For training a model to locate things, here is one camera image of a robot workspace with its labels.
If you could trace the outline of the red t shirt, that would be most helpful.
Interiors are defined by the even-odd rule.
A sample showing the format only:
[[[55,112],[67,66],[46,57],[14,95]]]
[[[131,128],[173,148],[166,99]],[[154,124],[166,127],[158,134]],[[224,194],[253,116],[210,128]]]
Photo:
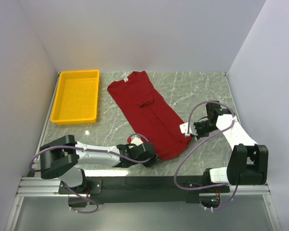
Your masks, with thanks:
[[[154,88],[145,71],[134,71],[112,82],[107,91],[133,130],[153,144],[160,159],[177,158],[188,147],[191,137],[181,133],[183,120]]]

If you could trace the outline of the yellow plastic tray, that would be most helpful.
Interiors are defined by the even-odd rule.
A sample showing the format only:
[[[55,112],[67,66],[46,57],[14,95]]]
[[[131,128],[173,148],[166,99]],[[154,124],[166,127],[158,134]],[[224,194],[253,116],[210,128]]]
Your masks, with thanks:
[[[99,80],[99,70],[61,72],[50,121],[57,125],[95,123]]]

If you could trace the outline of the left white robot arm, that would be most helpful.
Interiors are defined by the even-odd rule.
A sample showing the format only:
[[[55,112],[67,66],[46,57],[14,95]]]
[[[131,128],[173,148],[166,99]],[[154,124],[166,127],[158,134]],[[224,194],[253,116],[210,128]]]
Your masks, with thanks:
[[[58,178],[71,189],[88,185],[84,170],[75,167],[77,164],[151,167],[158,159],[153,144],[143,142],[137,135],[129,137],[127,144],[109,147],[83,144],[73,135],[66,135],[43,145],[39,153],[41,178]]]

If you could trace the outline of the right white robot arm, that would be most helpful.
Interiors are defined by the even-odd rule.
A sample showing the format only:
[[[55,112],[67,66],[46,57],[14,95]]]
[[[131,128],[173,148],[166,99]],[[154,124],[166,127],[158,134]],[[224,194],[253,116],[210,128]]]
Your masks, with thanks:
[[[258,144],[242,128],[235,113],[219,101],[206,102],[206,120],[193,124],[197,140],[222,131],[232,153],[226,167],[208,168],[211,183],[230,185],[264,185],[267,180],[268,148]]]

